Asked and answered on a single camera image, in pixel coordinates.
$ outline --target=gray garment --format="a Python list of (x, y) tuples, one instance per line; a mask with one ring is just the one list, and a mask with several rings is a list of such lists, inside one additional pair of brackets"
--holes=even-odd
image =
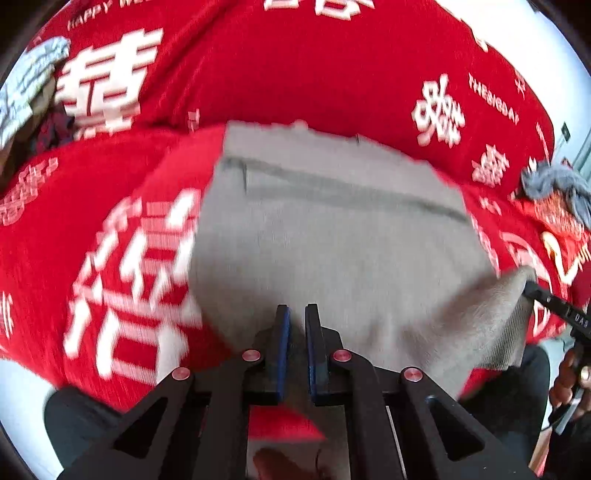
[(591, 187), (578, 171), (544, 160), (538, 163), (536, 171), (523, 169), (521, 184), (531, 200), (549, 197), (554, 189), (563, 192), (570, 213), (591, 231)]
[(475, 366), (521, 361), (532, 279), (528, 267), (495, 277), (460, 193), (427, 164), (365, 141), (232, 124), (190, 289), (237, 350), (277, 304), (292, 308), (287, 402), (342, 442), (342, 419), (307, 402), (308, 303), (345, 348), (379, 367), (420, 367), (457, 396)]

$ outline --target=blue-gray cloth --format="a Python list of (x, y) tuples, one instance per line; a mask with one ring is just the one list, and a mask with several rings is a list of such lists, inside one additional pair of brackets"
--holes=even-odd
[(531, 200), (545, 199), (554, 189), (564, 193), (570, 213), (591, 231), (591, 187), (577, 171), (567, 165), (544, 160), (536, 171), (524, 168), (521, 172), (523, 191)]
[(24, 52), (0, 89), (0, 150), (33, 115), (31, 101), (49, 81), (54, 65), (68, 57), (70, 41), (51, 38)]

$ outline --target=hand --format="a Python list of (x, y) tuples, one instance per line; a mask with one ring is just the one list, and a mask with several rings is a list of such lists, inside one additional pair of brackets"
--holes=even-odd
[(255, 454), (253, 460), (258, 471), (258, 480), (319, 480), (318, 474), (302, 470), (276, 450), (263, 448)]
[(558, 369), (558, 377), (554, 381), (554, 386), (550, 389), (550, 404), (554, 408), (558, 408), (562, 404), (570, 402), (573, 396), (571, 389), (575, 383), (579, 383), (586, 391), (572, 417), (573, 420), (577, 420), (588, 411), (591, 411), (591, 365), (585, 366), (581, 371), (580, 378), (576, 378), (576, 374), (572, 369), (574, 359), (574, 349), (566, 352), (564, 360), (562, 360)]

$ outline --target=triangular cutout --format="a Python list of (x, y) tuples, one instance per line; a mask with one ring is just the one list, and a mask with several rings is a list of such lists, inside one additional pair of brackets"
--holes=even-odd
[(164, 397), (156, 401), (115, 440), (113, 448), (135, 458), (146, 458), (167, 404), (168, 399)]
[(436, 397), (427, 399), (437, 431), (452, 462), (462, 460), (484, 449), (484, 444), (444, 406)]

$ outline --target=black pants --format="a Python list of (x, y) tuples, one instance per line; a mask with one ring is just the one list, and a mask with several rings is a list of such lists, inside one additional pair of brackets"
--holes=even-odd
[[(462, 405), (510, 452), (529, 463), (540, 435), (549, 379), (546, 353), (528, 346), (519, 368), (503, 372)], [(120, 418), (74, 388), (54, 393), (45, 409), (47, 434), (64, 468), (116, 427)], [(571, 425), (562, 437), (552, 436), (546, 471), (548, 480), (591, 478), (591, 414)]]

